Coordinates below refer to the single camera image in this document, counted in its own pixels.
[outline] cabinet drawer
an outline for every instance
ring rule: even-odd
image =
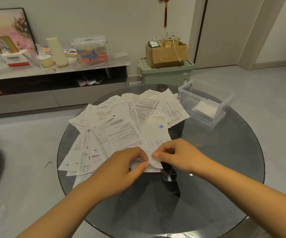
[[[59,107],[51,91],[0,96],[0,114]]]
[[[125,83],[121,82],[81,88],[58,89],[52,90],[52,93],[60,106],[69,106],[91,103],[102,95],[124,87]]]

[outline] glass tabletop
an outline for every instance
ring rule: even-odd
[[[149,89],[163,92],[167,88],[178,92],[176,85],[141,84],[110,92],[91,104],[98,105],[114,95],[139,95]],[[58,167],[78,134],[71,124],[67,127],[58,149]],[[212,130],[189,118],[170,128],[169,134],[172,139],[190,142],[220,164],[264,182],[260,144],[249,125],[232,108]],[[214,186],[173,169],[176,181],[166,181],[162,173],[144,173],[127,190],[98,204],[85,220],[113,238],[216,238],[244,220],[246,215]],[[58,176],[67,195],[75,176],[66,176],[65,171],[58,171]]]

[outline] left hand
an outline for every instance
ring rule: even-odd
[[[96,194],[98,202],[121,193],[149,166],[148,162],[143,162],[129,172],[130,162],[138,157],[148,161],[146,153],[139,147],[117,151],[83,183],[89,185],[88,187]]]

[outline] framed picture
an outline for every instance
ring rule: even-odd
[[[31,33],[24,8],[0,9],[0,51],[13,53],[27,49],[37,55],[35,40]]]

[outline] transparent plastic box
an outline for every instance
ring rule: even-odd
[[[178,90],[184,109],[209,129],[225,116],[234,96],[232,92],[198,80],[189,81]]]
[[[108,60],[107,42],[105,36],[84,37],[73,39],[71,46],[76,49],[80,62],[87,64]]]

